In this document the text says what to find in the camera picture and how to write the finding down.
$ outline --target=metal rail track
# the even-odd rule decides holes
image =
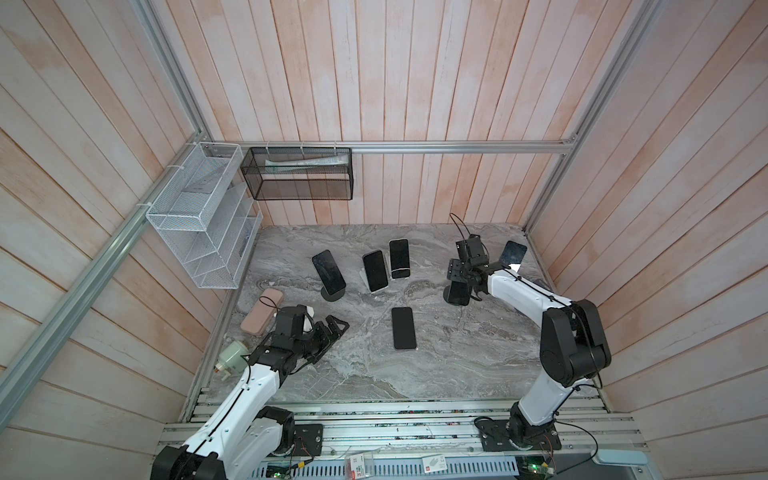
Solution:
[[[377,458],[415,458],[439,452],[448,456],[489,456],[482,451],[476,416],[509,417],[514,399],[404,400],[334,403],[275,403],[296,414],[296,423],[323,424],[321,460],[338,459],[352,452],[376,451]],[[219,403],[208,402],[207,389],[199,395],[190,423],[166,425],[159,452],[164,446],[182,445],[216,411]],[[647,450],[634,420],[628,414],[609,413],[597,397],[569,399],[558,420],[587,429],[601,448]],[[584,453],[594,441],[579,428],[557,425],[563,453]],[[506,455],[530,455],[506,452]]]

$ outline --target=smartphone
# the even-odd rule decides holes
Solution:
[[[469,305],[469,294],[471,290],[468,283],[451,282],[445,301],[451,305]]]
[[[312,263],[329,295],[334,295],[346,288],[344,277],[341,276],[341,271],[330,250],[324,250],[312,257]]]
[[[498,258],[498,261],[503,263],[506,266],[513,266],[516,265],[520,267],[520,264],[523,263],[523,257],[525,257],[525,252],[528,251],[528,247],[525,245],[521,245],[520,243],[513,242],[512,240],[509,240],[507,244],[504,247],[504,251],[502,252],[502,255]]]
[[[411,276],[411,259],[408,253],[408,239],[389,241],[389,265],[392,267],[392,278]]]
[[[366,268],[366,277],[368,278],[368,287],[372,292],[381,290],[389,285],[384,265],[384,253],[381,250],[367,253],[362,256],[362,264]]]
[[[395,350],[416,348],[416,330],[413,326],[411,307],[397,306],[392,309],[392,339],[395,341]]]

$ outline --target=wire basket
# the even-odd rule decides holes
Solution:
[[[237,288],[263,218],[261,210],[248,216],[253,199],[245,191],[245,183],[227,190],[205,231],[157,230],[200,288]]]
[[[251,147],[241,167],[255,200],[352,200],[352,150]]]
[[[243,161],[236,144],[199,143],[147,212],[158,230],[204,231]]]

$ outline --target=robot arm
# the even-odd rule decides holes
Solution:
[[[543,368],[531,390],[510,409],[507,423],[512,443],[529,449],[551,431],[554,413],[573,390],[591,383],[591,378],[611,364],[598,309],[588,300],[573,302],[529,282],[517,274],[519,263],[489,263],[478,235],[470,235],[456,246],[460,258],[451,260],[449,266],[452,286],[445,291],[449,303],[466,305],[470,298],[477,300],[473,292],[487,293],[541,328],[539,359]],[[457,283],[465,283],[463,298],[449,294],[449,290],[462,291]]]
[[[248,368],[221,406],[180,448],[165,447],[151,480],[246,478],[269,454],[288,455],[296,443],[293,413],[265,406],[299,359],[318,362],[349,328],[328,315],[313,322],[311,307],[281,308],[275,330],[248,356]]]

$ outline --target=pink case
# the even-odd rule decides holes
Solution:
[[[272,300],[275,305],[280,306],[283,302],[283,292],[275,290],[274,288],[268,288],[264,290],[260,296],[265,296]],[[266,303],[271,303],[269,300],[264,299]],[[269,325],[272,317],[277,312],[275,307],[267,306],[261,303],[258,298],[256,304],[253,305],[250,313],[246,315],[243,322],[240,324],[240,328],[244,332],[248,332],[251,335],[259,336],[264,333],[266,326]]]

